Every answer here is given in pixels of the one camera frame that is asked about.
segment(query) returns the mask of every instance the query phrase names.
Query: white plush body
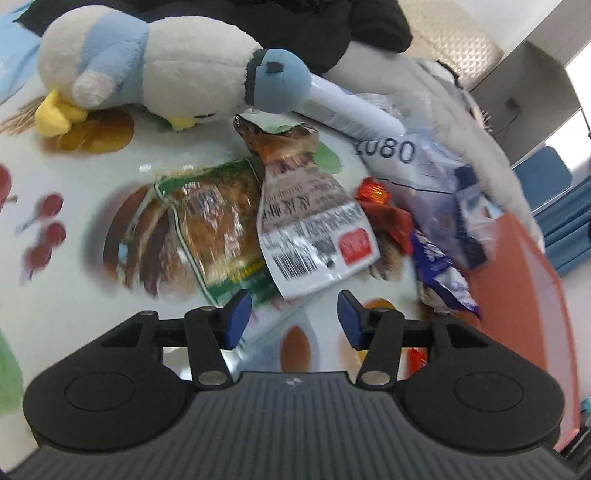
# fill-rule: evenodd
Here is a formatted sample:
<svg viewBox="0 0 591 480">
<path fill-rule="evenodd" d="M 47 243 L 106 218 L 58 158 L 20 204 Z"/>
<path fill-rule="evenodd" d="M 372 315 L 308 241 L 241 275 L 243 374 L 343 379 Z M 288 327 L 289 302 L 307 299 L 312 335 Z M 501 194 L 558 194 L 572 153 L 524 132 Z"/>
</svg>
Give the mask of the white plush body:
<svg viewBox="0 0 591 480">
<path fill-rule="evenodd" d="M 246 66 L 261 48 L 252 37 L 205 17 L 165 18 L 145 24 L 147 40 L 121 88 L 111 75 L 89 69 L 81 72 L 80 67 L 89 48 L 87 38 L 92 37 L 89 31 L 107 15 L 135 26 L 140 22 L 110 8 L 90 5 L 62 15 L 49 26 L 41 40 L 38 66 L 49 90 L 59 90 L 65 100 L 83 109 L 143 103 L 164 118 L 188 117 L 196 122 L 245 110 Z M 113 61 L 115 77 L 118 61 Z"/>
</svg>

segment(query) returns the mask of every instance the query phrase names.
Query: plush toy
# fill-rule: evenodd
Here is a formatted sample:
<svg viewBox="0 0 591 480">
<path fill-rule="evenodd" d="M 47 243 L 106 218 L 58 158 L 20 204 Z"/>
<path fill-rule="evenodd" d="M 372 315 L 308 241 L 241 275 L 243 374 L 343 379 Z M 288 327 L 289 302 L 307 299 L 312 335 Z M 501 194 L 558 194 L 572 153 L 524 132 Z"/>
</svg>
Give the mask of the plush toy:
<svg viewBox="0 0 591 480">
<path fill-rule="evenodd" d="M 35 114 L 46 137 L 66 133 L 89 110 L 141 103 L 175 130 L 243 112 L 293 110 L 311 75 L 287 50 L 205 17 L 147 24 L 101 5 L 56 19 L 41 39 L 39 75 L 51 92 Z"/>
</svg>

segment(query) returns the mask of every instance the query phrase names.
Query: wall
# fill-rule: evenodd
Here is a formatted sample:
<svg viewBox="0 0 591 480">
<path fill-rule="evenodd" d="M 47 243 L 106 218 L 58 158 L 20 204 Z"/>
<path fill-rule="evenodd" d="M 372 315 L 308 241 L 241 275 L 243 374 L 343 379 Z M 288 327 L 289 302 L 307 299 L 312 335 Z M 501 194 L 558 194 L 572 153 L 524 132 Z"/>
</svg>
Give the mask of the wall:
<svg viewBox="0 0 591 480">
<path fill-rule="evenodd" d="M 551 15 L 536 27 L 528 40 L 562 65 L 567 65 L 591 40 L 590 18 L 589 0 L 563 0 Z M 588 59 L 587 57 L 581 61 L 588 62 Z"/>
<path fill-rule="evenodd" d="M 560 0 L 454 0 L 509 53 Z"/>
<path fill-rule="evenodd" d="M 491 116 L 493 136 L 511 164 L 580 109 L 564 67 L 529 42 L 511 52 L 472 95 Z M 518 115 L 507 107 L 509 99 L 519 105 Z"/>
</svg>

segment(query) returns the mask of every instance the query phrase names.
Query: snack bag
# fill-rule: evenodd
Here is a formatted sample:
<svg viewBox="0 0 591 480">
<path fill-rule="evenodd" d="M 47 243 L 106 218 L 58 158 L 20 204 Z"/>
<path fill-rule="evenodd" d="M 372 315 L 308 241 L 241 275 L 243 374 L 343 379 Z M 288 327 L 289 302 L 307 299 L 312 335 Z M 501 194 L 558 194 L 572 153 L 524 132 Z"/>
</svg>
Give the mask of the snack bag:
<svg viewBox="0 0 591 480">
<path fill-rule="evenodd" d="M 259 182 L 248 160 L 155 185 L 170 207 L 175 235 L 203 292 L 224 305 L 240 289 L 253 305 L 277 294 L 256 235 Z"/>
<path fill-rule="evenodd" d="M 480 317 L 478 305 L 470 294 L 470 287 L 453 261 L 418 230 L 413 234 L 413 260 L 417 277 L 423 283 L 423 303 L 440 310 L 438 299 L 452 310 L 465 310 Z M 433 292 L 438 298 L 430 298 Z"/>
<path fill-rule="evenodd" d="M 265 165 L 256 227 L 284 299 L 321 290 L 379 258 L 361 207 L 312 160 L 317 130 L 300 124 L 270 134 L 241 116 L 234 127 Z"/>
<path fill-rule="evenodd" d="M 426 135 L 357 143 L 357 153 L 394 202 L 460 268 L 472 270 L 496 247 L 494 205 L 472 166 Z"/>
<path fill-rule="evenodd" d="M 240 288 L 253 299 L 243 343 L 289 315 L 259 247 L 260 182 L 251 162 L 163 177 L 131 193 L 117 211 L 103 265 L 130 290 L 163 300 L 223 306 Z"/>
<path fill-rule="evenodd" d="M 413 253 L 410 240 L 414 230 L 413 217 L 406 210 L 390 205 L 392 196 L 381 183 L 371 177 L 363 179 L 355 199 L 375 231 L 388 232 L 405 255 Z"/>
</svg>

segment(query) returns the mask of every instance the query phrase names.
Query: green snack package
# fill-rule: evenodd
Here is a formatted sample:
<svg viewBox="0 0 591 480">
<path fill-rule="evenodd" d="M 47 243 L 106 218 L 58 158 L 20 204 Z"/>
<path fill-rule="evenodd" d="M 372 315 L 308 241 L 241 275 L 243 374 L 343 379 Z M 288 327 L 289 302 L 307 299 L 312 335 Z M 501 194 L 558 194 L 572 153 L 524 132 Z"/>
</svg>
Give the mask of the green snack package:
<svg viewBox="0 0 591 480">
<path fill-rule="evenodd" d="M 261 191 L 249 160 L 165 177 L 155 189 L 169 205 L 184 257 L 212 303 L 225 304 L 241 288 L 255 307 L 278 294 L 259 247 Z"/>
</svg>

